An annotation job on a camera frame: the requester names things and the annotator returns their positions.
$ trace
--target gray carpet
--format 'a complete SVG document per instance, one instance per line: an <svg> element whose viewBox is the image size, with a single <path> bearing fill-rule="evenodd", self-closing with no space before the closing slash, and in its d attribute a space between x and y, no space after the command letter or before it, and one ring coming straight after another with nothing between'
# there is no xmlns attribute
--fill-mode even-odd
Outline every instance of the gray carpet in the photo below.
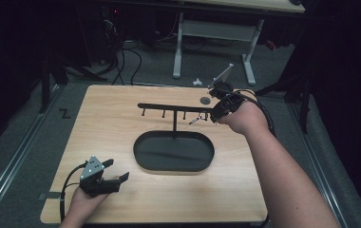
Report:
<svg viewBox="0 0 361 228"><path fill-rule="evenodd" d="M130 48L136 44L126 43L125 46ZM199 78L203 82L202 86L207 86L228 64L233 63L235 69L229 82L240 88L259 90L278 80L294 50L294 47L281 47L276 51L271 51L264 46L256 47L252 65L257 84L251 87L247 85L239 56L243 53L241 50L245 45L236 43L224 47L218 43L211 43L202 48L200 44L185 45L182 75L175 80L171 76L174 61L172 44L161 43L160 46L154 48L140 44L133 49L142 56L142 66L134 77L134 83L135 85L193 86L193 82ZM135 53L128 50L124 51L124 57L122 77L128 84L140 60ZM95 66L91 70L98 71L101 68L104 67ZM115 69L105 75L108 78L107 84L112 83L117 72ZM8 183L9 188L0 200L0 227L57 226L43 224L39 219L45 202L42 194L48 191L52 183L86 89L89 85L97 84L84 77L70 76L69 78L68 85L57 89L54 93L56 94L54 104L46 116L41 116L44 118L43 123L26 150L28 152L24 155L24 162L17 173L13 174L12 182ZM41 107L40 94L41 89L37 86L32 92L30 101L10 120L9 127L0 138L0 177L17 149L20 148L20 143L25 139L32 124L40 118L38 114ZM361 199L356 194L350 178L334 151L317 113L314 100L311 99L307 136L303 136L296 125L295 104L284 104L282 93L271 93L260 100L269 109L275 121L278 139L313 181L318 182L317 170L312 166L313 161L308 148L314 151L321 164L322 174L326 177L326 183L331 187L332 194L341 209L341 217L346 222L342 226L361 227ZM66 116L69 118L63 118L63 109L66 110Z"/></svg>

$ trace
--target black tray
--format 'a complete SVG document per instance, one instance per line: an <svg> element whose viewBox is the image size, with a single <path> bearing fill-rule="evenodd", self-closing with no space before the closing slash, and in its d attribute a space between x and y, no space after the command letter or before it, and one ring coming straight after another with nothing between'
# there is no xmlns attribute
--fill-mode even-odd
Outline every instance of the black tray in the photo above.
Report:
<svg viewBox="0 0 361 228"><path fill-rule="evenodd" d="M139 166L154 171L199 172L214 157L211 141L198 132L148 131L134 143Z"/></svg>

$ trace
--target person's right hand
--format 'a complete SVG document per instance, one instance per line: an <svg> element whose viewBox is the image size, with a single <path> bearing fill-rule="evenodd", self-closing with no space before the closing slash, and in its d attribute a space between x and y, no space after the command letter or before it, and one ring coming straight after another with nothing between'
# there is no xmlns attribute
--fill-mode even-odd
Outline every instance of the person's right hand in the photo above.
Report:
<svg viewBox="0 0 361 228"><path fill-rule="evenodd" d="M246 135L249 130L268 128L263 112L252 102L243 102L236 112L219 118L219 124L228 124L238 134Z"/></svg>

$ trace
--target person's right arm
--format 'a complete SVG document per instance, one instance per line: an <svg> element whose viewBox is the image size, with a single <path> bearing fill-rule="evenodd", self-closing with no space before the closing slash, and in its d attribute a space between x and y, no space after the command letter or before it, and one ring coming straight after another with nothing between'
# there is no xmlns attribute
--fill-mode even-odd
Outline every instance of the person's right arm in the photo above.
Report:
<svg viewBox="0 0 361 228"><path fill-rule="evenodd" d="M269 131L261 110L245 102L222 117L245 136L274 227L339 227L332 210L305 171Z"/></svg>

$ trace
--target forearm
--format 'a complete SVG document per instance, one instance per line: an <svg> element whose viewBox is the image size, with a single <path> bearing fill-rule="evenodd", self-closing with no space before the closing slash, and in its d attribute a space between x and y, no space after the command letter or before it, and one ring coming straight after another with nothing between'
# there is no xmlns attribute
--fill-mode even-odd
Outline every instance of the forearm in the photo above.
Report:
<svg viewBox="0 0 361 228"><path fill-rule="evenodd" d="M270 131L250 127L244 136L275 226L338 227L317 188Z"/></svg>

